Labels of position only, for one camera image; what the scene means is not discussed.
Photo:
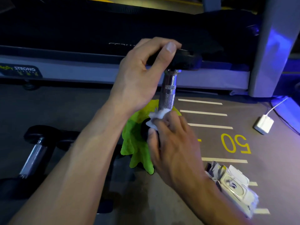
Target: forearm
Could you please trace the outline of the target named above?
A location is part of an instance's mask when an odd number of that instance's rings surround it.
[[[109,100],[11,224],[93,224],[110,160],[127,119]]]
[[[179,195],[202,222],[207,225],[251,224],[208,177],[196,183],[189,192],[179,192]]]

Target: white cable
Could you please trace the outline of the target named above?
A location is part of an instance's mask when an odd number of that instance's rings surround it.
[[[276,106],[274,106],[271,110],[269,110],[269,112],[266,114],[268,116],[268,114],[274,110],[274,108],[276,108],[277,106],[279,106],[280,104],[282,104],[285,100],[287,100],[289,97],[286,97],[284,100],[282,100],[280,103],[278,103]]]

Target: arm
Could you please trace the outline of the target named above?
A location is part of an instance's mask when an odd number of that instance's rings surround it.
[[[147,70],[147,59],[162,47]],[[152,99],[161,74],[180,47],[174,40],[143,39],[127,54],[108,101],[10,224],[94,223],[122,129],[128,118]]]
[[[199,143],[190,126],[176,112],[155,120],[158,136],[149,129],[151,160],[162,179],[205,224],[251,224],[205,174]]]

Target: white tissue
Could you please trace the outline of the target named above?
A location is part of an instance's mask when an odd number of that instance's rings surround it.
[[[151,120],[146,122],[146,125],[148,125],[150,128],[153,128],[157,131],[157,127],[156,127],[156,125],[154,125],[152,123],[152,120],[154,118],[163,119],[165,114],[168,113],[169,111],[171,111],[171,109],[163,109],[163,110],[157,111],[157,109],[155,108],[155,112],[150,112],[149,117],[151,118]]]

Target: fingernail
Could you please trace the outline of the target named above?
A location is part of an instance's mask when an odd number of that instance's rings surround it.
[[[151,135],[151,134],[153,134],[154,132],[155,132],[155,129],[150,128],[150,129],[148,130],[148,135]]]
[[[168,43],[167,43],[167,46],[166,46],[166,49],[167,49],[167,51],[169,51],[171,54],[173,54],[173,53],[177,50],[177,47],[176,47],[175,43],[173,43],[173,42],[168,42]]]

